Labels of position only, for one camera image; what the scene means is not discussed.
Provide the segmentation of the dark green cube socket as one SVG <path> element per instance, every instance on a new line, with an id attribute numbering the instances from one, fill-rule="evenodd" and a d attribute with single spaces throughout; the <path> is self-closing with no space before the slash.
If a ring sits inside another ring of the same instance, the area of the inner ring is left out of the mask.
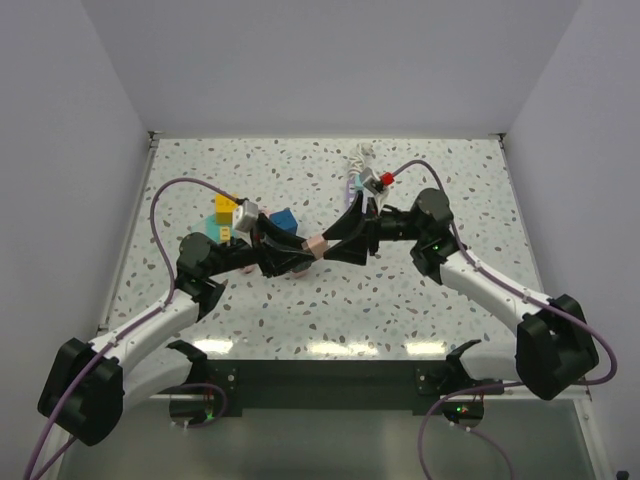
<path id="1" fill-rule="evenodd" d="M 298 278 L 304 277 L 308 273 L 308 271 L 309 271 L 308 268 L 300 269 L 300 270 L 292 270 L 290 274 L 292 278 L 298 279 Z"/>

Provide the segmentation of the blue cube socket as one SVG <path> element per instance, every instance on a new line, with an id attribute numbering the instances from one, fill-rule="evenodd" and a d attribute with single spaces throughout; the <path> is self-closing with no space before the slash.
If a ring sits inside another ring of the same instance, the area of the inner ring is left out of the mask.
<path id="1" fill-rule="evenodd" d="M 290 208 L 271 213 L 269 220 L 281 230 L 292 235 L 297 234 L 298 222 Z"/>

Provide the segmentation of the small pink plug adapter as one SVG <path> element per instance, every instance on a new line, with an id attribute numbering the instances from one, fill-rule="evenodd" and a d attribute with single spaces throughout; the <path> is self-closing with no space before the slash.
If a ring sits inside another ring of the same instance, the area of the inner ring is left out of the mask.
<path id="1" fill-rule="evenodd" d="M 305 251 L 311 253 L 316 259 L 321 259 L 324 253 L 328 250 L 328 241 L 322 235 L 315 235 L 308 238 L 303 243 Z"/>

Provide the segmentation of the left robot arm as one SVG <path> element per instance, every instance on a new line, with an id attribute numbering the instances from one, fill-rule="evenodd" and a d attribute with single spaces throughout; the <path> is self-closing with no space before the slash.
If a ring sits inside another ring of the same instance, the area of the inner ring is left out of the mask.
<path id="1" fill-rule="evenodd" d="M 195 232 L 183 238 L 176 276 L 168 292 L 120 327 L 83 342 L 73 338 L 58 350 L 37 410 L 88 446 L 104 440 L 125 410 L 125 379 L 172 335 L 209 314 L 224 285 L 214 276 L 258 265 L 280 276 L 323 256 L 327 240 L 303 239 L 259 215 L 242 239 L 218 244 Z"/>

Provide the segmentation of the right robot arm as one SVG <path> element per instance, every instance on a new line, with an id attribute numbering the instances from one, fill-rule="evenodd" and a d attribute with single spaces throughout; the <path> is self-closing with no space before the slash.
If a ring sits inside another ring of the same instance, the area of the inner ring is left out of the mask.
<path id="1" fill-rule="evenodd" d="M 453 231 L 446 194 L 422 190 L 408 211 L 379 208 L 358 193 L 323 234 L 326 260 L 363 265 L 383 241 L 411 241 L 412 262 L 436 284 L 455 290 L 499 320 L 514 336 L 498 349 L 471 340 L 447 356 L 445 379 L 459 393 L 490 381 L 518 382 L 551 400 L 581 381 L 599 363 L 580 304 L 568 295 L 551 298 L 511 281 L 464 247 Z"/>

